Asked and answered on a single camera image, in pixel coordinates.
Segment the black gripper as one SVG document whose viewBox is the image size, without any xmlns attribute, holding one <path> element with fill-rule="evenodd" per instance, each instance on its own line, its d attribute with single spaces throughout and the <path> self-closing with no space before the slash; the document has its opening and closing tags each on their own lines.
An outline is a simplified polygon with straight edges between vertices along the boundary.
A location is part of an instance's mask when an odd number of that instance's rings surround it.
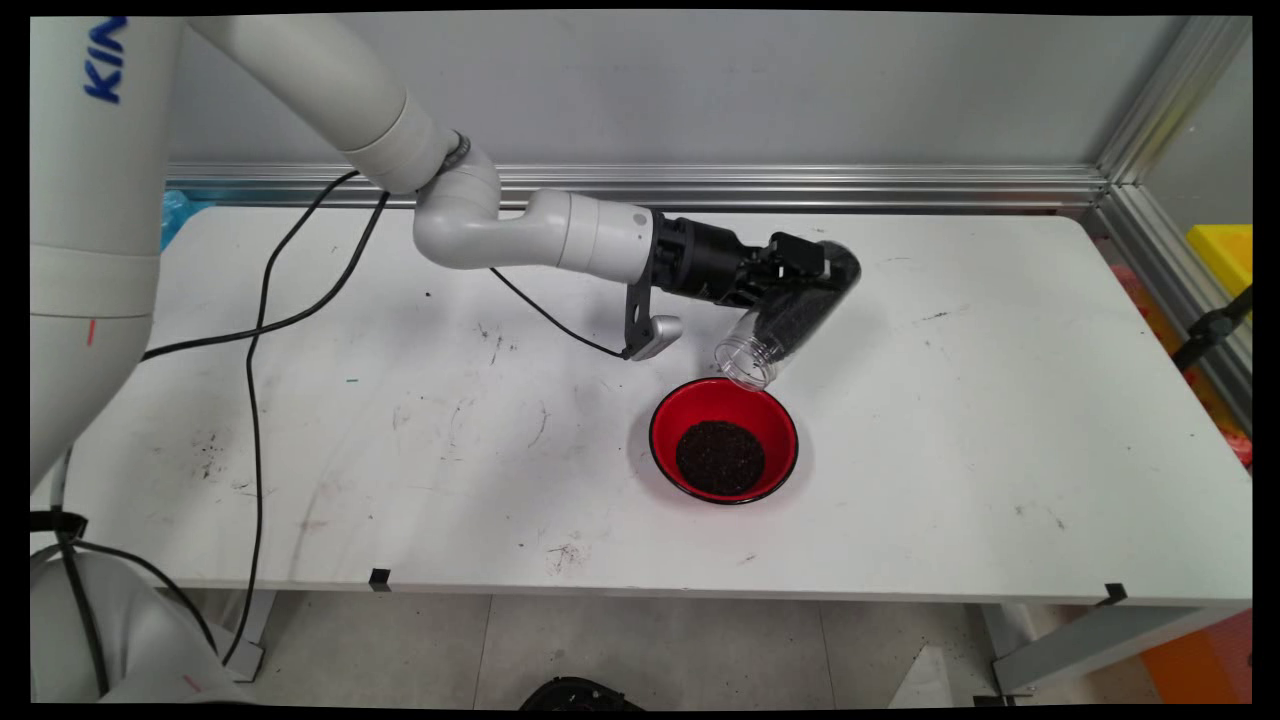
<svg viewBox="0 0 1280 720">
<path fill-rule="evenodd" d="M 750 309 L 778 283 L 829 277 L 822 245 L 774 232 L 765 249 L 749 247 L 726 228 L 654 215 L 650 284 L 722 307 Z"/>
</svg>

